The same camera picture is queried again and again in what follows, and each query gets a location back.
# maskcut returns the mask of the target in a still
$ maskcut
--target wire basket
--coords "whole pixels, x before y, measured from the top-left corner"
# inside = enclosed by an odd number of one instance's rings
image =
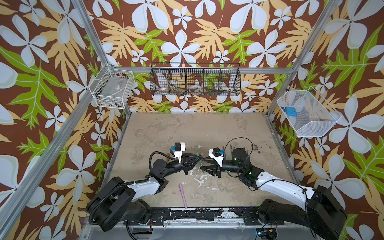
[[[316,96],[310,90],[287,91],[277,100],[297,137],[323,137],[342,116],[321,94],[315,92]],[[286,107],[295,108],[297,116],[289,116],[284,111]]]
[[[241,75],[238,67],[224,68],[220,67],[220,64],[217,64],[217,67],[212,65],[207,63],[207,67],[171,67],[154,66],[151,63],[149,76],[151,93],[193,96],[239,95]]]
[[[124,109],[135,82],[133,73],[110,68],[105,71],[101,78],[98,77],[96,80],[99,83],[92,92],[97,106]]]

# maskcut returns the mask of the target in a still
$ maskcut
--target blue object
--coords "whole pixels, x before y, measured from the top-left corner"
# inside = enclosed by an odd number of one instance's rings
[[[297,117],[297,112],[296,112],[296,109],[293,108],[293,107],[286,107],[286,108],[281,108],[286,114],[287,116],[290,116],[290,117]]]

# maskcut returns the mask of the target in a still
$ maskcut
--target stained surface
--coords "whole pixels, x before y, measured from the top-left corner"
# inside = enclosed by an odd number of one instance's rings
[[[198,152],[205,157],[210,148],[222,148],[235,137],[247,137],[253,142],[253,165],[279,178],[291,180],[264,116],[257,113],[133,114],[110,177],[119,176],[123,180],[144,178],[149,172],[149,155],[153,151],[168,153],[174,142],[185,142],[186,152]],[[231,144],[250,151],[246,139],[236,139]],[[169,183],[161,193],[142,199],[152,207],[181,207],[183,201],[178,188],[181,183],[188,206],[250,206],[260,205],[265,199],[289,203],[268,192],[251,192],[238,179],[227,174],[219,179],[203,173],[199,166],[196,165],[189,175],[179,172],[168,176]]]

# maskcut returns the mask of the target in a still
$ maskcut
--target basket divider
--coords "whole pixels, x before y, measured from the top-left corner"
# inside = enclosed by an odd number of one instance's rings
[[[203,68],[203,76],[202,76],[202,79],[203,79],[203,81],[202,81],[202,89],[203,89],[203,94],[204,94],[204,68]]]

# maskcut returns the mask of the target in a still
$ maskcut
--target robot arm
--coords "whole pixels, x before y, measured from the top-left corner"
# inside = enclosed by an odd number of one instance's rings
[[[148,222],[151,207],[139,199],[145,195],[157,194],[166,187],[166,176],[184,171],[187,175],[201,159],[191,153],[182,153],[185,150],[183,142],[175,143],[171,147],[174,157],[168,157],[161,152],[153,152],[149,158],[150,171],[146,179],[139,181],[123,181],[119,177],[112,178],[99,193],[88,203],[88,221],[92,225],[99,225],[103,231],[112,229],[120,221],[135,220],[141,224]],[[161,154],[171,159],[166,162],[157,159],[152,166],[152,156]]]
[[[232,160],[229,161],[223,158],[223,152],[219,148],[211,149],[210,152],[214,160],[202,159],[212,164],[200,167],[204,171],[219,178],[221,172],[235,172],[238,174],[236,177],[246,186],[271,192],[296,205],[265,200],[258,209],[258,217],[262,223],[288,221],[307,226],[326,240],[339,238],[347,214],[329,189],[322,186],[314,189],[275,177],[252,165],[245,148],[234,149]]]

